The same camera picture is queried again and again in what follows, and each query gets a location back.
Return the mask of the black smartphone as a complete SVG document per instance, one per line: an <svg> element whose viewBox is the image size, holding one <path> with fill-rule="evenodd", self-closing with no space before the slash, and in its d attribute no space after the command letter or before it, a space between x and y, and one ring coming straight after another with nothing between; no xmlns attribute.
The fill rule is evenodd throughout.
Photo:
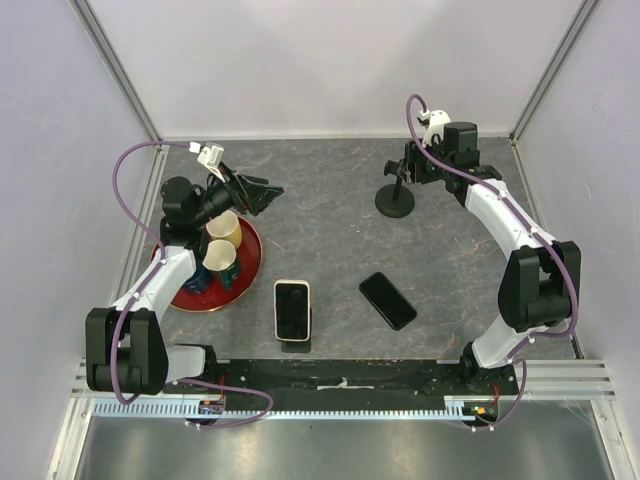
<svg viewBox="0 0 640 480"><path fill-rule="evenodd" d="M363 280L359 291L395 331L405 328L417 317L416 309L382 272Z"/></svg>

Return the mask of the black round-base phone holder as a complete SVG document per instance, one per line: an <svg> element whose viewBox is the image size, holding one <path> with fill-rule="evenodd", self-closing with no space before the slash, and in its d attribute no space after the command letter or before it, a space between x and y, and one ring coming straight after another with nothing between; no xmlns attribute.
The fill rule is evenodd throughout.
<svg viewBox="0 0 640 480"><path fill-rule="evenodd" d="M375 207L384 216L390 218L403 218L409 215L415 206L415 199L412 192L405 186L396 173L398 161L389 160L386 162L383 174L393 175L395 183L385 185L380 188L375 195Z"/></svg>

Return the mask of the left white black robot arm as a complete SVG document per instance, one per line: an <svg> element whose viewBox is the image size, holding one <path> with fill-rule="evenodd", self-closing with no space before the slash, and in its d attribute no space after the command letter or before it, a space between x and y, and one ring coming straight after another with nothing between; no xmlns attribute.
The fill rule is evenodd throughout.
<svg viewBox="0 0 640 480"><path fill-rule="evenodd" d="M256 216L283 192L263 178L236 174L227 166L210 175L205 187L181 176L162 185L164 215L151 263L126 294L86 317L86 381L91 390L113 392L128 404L182 379L198 393L216 388L220 371L213 348L166 346L162 317L202 265L209 239L206 223L224 213Z"/></svg>

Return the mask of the black folding phone stand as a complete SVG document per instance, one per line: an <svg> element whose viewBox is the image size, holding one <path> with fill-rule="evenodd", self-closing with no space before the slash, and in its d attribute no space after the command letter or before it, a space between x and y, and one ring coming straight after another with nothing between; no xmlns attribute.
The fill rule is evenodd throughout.
<svg viewBox="0 0 640 480"><path fill-rule="evenodd" d="M284 353L308 354L312 347L313 310L299 320L276 321L276 333L279 335L281 351Z"/></svg>

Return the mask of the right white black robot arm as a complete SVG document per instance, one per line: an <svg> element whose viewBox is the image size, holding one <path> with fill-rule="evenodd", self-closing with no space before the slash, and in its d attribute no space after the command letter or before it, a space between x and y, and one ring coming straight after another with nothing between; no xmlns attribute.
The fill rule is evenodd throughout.
<svg viewBox="0 0 640 480"><path fill-rule="evenodd" d="M442 110L418 121L425 132L405 146L393 172L407 183L441 181L446 190L488 230L507 260L498 290L499 315L460 357L458 381L467 392L483 392L526 344L573 325L578 311L581 251L542 229L518 204L499 172L480 162L478 132Z"/></svg>

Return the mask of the pink-case smartphone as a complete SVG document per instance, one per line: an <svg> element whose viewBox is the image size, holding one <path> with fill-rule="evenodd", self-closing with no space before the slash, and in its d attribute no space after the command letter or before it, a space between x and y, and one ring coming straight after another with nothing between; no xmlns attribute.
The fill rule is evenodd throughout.
<svg viewBox="0 0 640 480"><path fill-rule="evenodd" d="M311 290L305 280L274 283L274 334L283 342L306 342L311 337Z"/></svg>

